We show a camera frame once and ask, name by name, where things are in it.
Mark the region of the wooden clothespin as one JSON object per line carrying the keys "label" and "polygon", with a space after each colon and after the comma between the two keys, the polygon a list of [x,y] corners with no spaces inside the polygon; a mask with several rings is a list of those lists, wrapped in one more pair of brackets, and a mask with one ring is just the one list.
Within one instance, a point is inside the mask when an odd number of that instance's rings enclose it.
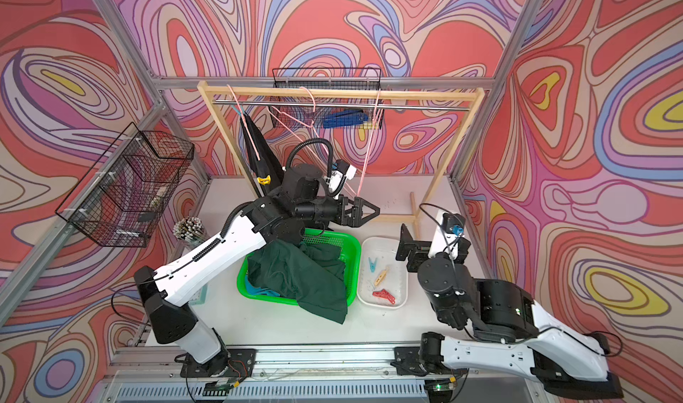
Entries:
{"label": "wooden clothespin", "polygon": [[375,278],[375,280],[373,282],[374,287],[379,287],[382,284],[382,282],[384,282],[384,280],[386,279],[386,277],[388,275],[388,272],[389,272],[389,268],[384,268],[382,271],[380,271],[378,273],[377,277]]}

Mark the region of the dark green t-shirt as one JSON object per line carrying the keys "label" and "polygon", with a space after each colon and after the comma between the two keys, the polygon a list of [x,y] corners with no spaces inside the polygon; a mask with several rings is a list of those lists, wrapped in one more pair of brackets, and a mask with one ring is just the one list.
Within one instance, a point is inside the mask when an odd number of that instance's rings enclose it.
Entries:
{"label": "dark green t-shirt", "polygon": [[275,240],[249,256],[247,279],[293,299],[307,312],[343,324],[348,313],[341,248]]}

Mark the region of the teal t-shirt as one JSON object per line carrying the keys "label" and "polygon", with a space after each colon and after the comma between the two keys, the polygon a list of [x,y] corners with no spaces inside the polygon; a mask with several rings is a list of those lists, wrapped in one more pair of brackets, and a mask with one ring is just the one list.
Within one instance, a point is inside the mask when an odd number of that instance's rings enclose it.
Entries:
{"label": "teal t-shirt", "polygon": [[245,282],[245,289],[249,296],[269,296],[269,297],[279,297],[280,294],[272,289],[264,287],[254,287],[249,281]]}

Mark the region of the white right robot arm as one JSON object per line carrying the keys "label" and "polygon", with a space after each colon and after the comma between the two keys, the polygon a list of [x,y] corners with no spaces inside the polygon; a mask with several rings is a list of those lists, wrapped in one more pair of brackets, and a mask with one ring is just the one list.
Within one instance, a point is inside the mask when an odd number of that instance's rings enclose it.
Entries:
{"label": "white right robot arm", "polygon": [[432,240],[400,228],[396,259],[414,273],[437,320],[467,339],[425,332],[417,346],[394,350],[400,376],[451,374],[456,381],[473,369],[518,376],[565,399],[621,399],[623,387],[610,371],[609,334],[582,334],[556,319],[518,285],[475,279],[465,264],[471,243],[464,219],[443,209]]}

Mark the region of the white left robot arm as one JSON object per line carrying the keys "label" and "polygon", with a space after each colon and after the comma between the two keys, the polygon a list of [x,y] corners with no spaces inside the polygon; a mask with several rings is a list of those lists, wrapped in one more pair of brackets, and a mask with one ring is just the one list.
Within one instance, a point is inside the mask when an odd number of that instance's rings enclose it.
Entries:
{"label": "white left robot arm", "polygon": [[231,352],[218,333],[190,307],[190,299],[204,285],[273,242],[298,246],[308,227],[325,229],[334,223],[359,228],[379,216],[380,208],[373,203],[342,194],[354,175],[348,163],[335,163],[332,155],[324,169],[293,162],[300,150],[314,144],[332,146],[324,138],[299,143],[287,158],[278,186],[237,205],[222,229],[187,255],[135,273],[135,287],[157,341],[186,353],[185,376],[220,376],[231,363]]}

